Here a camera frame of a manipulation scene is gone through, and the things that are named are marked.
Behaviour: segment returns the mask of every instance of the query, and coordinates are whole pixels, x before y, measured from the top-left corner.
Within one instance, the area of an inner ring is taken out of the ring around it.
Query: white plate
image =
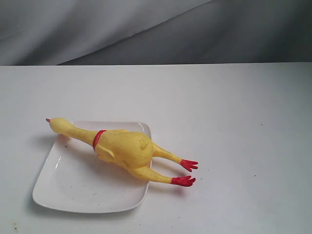
[[[151,137],[150,128],[143,123],[78,121],[74,124],[88,130],[127,129]],[[120,212],[141,204],[147,187],[147,181],[97,159],[88,144],[59,135],[38,177],[33,199],[41,206],[62,211]]]

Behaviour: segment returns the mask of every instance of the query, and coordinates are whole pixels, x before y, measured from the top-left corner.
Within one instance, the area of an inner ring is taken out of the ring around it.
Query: rubber chicken
[[[143,133],[127,130],[89,131],[77,128],[63,118],[47,118],[46,121],[50,123],[51,129],[55,133],[89,144],[93,147],[99,159],[123,167],[136,178],[185,187],[192,186],[195,182],[195,178],[191,178],[190,175],[171,178],[149,168],[148,165],[152,157],[162,157],[176,162],[189,172],[192,169],[197,169],[195,165],[198,163],[171,154],[157,146]]]

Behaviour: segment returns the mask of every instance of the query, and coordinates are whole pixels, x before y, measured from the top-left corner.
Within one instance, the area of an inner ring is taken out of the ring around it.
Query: yellow rubber chicken
[[[151,139],[139,132],[127,130],[101,130],[89,131],[75,127],[63,118],[46,119],[51,129],[66,137],[81,140],[93,147],[98,158],[105,162],[112,162],[126,169],[134,177],[189,187],[195,182],[191,176],[167,177],[148,167],[152,157],[162,157],[179,163],[188,171],[197,169],[195,161],[181,159],[170,152],[160,148]]]

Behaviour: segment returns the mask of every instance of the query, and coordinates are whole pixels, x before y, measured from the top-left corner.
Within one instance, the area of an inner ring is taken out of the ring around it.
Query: red collar
[[[92,147],[93,147],[94,151],[96,150],[96,145],[98,144],[99,138],[101,137],[102,133],[104,133],[106,131],[107,130],[101,130],[101,131],[98,131],[98,133],[96,134],[96,137],[94,138],[93,144],[92,144]]]

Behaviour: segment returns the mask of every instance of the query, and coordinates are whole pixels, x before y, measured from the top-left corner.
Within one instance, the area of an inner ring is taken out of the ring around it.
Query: white table
[[[312,63],[0,67],[0,109],[2,234],[311,233]],[[145,122],[157,144],[199,161],[197,181],[150,183],[117,214],[40,207],[46,117]]]

